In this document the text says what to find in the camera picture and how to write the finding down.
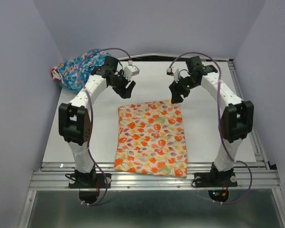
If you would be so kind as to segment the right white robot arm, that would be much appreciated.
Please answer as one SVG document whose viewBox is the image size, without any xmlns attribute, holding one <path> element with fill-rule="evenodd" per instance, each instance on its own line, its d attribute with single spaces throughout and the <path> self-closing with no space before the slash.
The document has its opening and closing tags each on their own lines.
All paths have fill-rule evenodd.
<svg viewBox="0 0 285 228">
<path fill-rule="evenodd" d="M 182 103 L 190 91 L 198 86 L 203 87 L 216 101 L 221 144 L 210 172 L 198 174 L 196 183 L 220 185 L 232 177 L 238 148 L 252 131 L 254 105 L 237 96 L 223 82 L 218 63 L 205 66 L 200 57 L 195 56 L 187 59 L 186 66 L 187 77 L 182 77 L 181 71 L 173 65 L 166 70 L 168 75 L 173 76 L 173 82 L 169 86 L 171 102 Z"/>
</svg>

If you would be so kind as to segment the orange tulip print skirt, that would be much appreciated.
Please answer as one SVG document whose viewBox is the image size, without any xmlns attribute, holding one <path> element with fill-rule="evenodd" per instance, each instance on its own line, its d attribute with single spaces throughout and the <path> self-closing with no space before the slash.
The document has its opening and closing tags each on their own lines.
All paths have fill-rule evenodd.
<svg viewBox="0 0 285 228">
<path fill-rule="evenodd" d="M 181 107 L 170 100 L 118 108 L 114 168 L 139 174 L 187 177 L 187 148 Z"/>
</svg>

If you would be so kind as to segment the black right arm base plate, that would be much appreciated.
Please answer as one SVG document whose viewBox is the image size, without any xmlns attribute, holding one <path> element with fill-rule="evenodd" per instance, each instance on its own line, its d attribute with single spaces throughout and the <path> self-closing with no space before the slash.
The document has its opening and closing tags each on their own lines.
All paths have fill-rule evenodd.
<svg viewBox="0 0 285 228">
<path fill-rule="evenodd" d="M 194 179 L 191 181 L 194 188 L 222 188 L 222 187 L 237 187 L 237 179 L 234 173 L 214 175 L 210 172 L 194 173 Z"/>
</svg>

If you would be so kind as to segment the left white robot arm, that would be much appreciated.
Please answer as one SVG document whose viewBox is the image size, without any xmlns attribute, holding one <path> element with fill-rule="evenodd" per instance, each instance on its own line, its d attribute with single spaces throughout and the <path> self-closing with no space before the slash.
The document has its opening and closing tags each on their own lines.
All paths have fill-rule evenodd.
<svg viewBox="0 0 285 228">
<path fill-rule="evenodd" d="M 109 86 L 122 99 L 128 99 L 136 84 L 132 77 L 139 74 L 139 68 L 128 61 L 118 70 L 118 64 L 117 58 L 106 56 L 104 63 L 88 75 L 87 82 L 75 98 L 58 108 L 58 133 L 68 143 L 75 160 L 74 173 L 67 175 L 72 185 L 92 187 L 96 183 L 95 162 L 88 152 L 94 101 Z"/>
</svg>

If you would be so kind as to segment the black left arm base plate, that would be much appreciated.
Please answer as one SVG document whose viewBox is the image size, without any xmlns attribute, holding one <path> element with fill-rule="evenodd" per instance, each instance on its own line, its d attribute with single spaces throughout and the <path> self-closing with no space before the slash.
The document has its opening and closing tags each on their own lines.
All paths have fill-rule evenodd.
<svg viewBox="0 0 285 228">
<path fill-rule="evenodd" d="M 69 181 L 68 187 L 70 189 L 105 189 L 111 187 L 110 173 L 106 174 L 108 185 L 106 185 L 105 178 L 101 173 L 67 173 L 65 177 Z"/>
</svg>

